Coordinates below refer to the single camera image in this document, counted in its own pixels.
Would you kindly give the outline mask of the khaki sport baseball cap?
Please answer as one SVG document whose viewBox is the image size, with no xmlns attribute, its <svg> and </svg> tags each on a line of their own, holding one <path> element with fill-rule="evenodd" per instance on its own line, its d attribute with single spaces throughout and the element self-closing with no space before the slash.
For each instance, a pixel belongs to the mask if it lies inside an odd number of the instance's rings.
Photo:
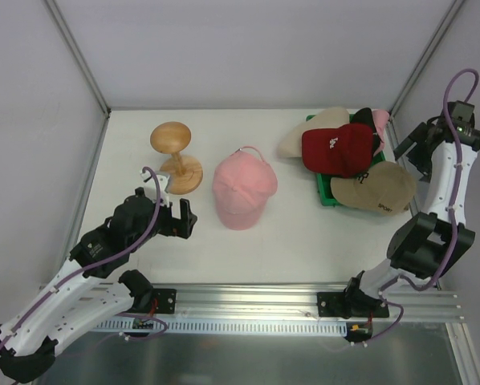
<svg viewBox="0 0 480 385">
<path fill-rule="evenodd" d="M 356 178 L 333 177 L 331 191 L 346 207 L 395 216 L 409 208 L 417 186 L 413 176 L 399 164 L 382 161 Z"/>
</svg>

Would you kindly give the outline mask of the red baseball cap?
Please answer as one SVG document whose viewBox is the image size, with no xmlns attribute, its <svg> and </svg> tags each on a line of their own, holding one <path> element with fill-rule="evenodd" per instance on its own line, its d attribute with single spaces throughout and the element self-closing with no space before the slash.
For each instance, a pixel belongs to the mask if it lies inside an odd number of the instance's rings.
<svg viewBox="0 0 480 385">
<path fill-rule="evenodd" d="M 372 144 L 372 129 L 365 124 L 308 132 L 303 137 L 302 161 L 309 171 L 350 178 L 369 168 Z"/>
</svg>

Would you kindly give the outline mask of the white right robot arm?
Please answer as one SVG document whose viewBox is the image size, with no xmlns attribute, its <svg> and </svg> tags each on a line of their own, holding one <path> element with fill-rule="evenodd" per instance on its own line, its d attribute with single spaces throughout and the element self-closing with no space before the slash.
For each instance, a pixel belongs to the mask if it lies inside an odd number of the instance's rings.
<svg viewBox="0 0 480 385">
<path fill-rule="evenodd" d="M 394 234 L 384 261 L 350 280 L 343 292 L 346 318 L 386 311 L 384 293 L 400 285 L 428 290 L 472 246 L 465 196 L 479 151 L 474 105 L 466 101 L 444 103 L 440 115 L 419 124 L 395 148 L 395 158 L 406 156 L 429 191 L 421 211 Z"/>
</svg>

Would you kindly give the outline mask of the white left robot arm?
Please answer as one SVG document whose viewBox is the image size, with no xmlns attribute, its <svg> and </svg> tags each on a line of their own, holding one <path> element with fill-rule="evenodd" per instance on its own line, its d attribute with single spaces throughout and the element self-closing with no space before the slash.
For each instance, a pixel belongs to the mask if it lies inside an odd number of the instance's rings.
<svg viewBox="0 0 480 385">
<path fill-rule="evenodd" d="M 171 205 L 137 188 L 102 225 L 85 233 L 29 307 L 0 324 L 2 373 L 14 383 L 37 379 L 75 340 L 117 314 L 147 320 L 173 314 L 176 291 L 154 288 L 137 269 L 123 272 L 96 299 L 80 299 L 156 235 L 189 238 L 197 216 L 188 200 L 180 199 L 179 205 L 180 215 L 174 217 Z"/>
</svg>

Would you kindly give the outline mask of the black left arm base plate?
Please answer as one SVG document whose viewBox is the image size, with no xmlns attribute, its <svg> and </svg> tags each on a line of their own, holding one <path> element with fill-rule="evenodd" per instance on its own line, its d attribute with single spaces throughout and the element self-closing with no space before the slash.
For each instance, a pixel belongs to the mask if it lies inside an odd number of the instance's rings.
<svg viewBox="0 0 480 385">
<path fill-rule="evenodd" d="M 136 314 L 174 314 L 177 301 L 175 289 L 152 288 L 136 296 L 130 311 Z"/>
</svg>

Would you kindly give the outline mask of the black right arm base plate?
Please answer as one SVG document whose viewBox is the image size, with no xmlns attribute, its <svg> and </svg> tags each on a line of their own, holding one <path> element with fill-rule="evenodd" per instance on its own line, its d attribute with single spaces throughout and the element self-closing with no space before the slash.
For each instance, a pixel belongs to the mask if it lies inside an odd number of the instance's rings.
<svg viewBox="0 0 480 385">
<path fill-rule="evenodd" d="M 382 301 L 363 293 L 318 292 L 317 306 L 321 318 L 388 318 L 389 311 Z"/>
</svg>

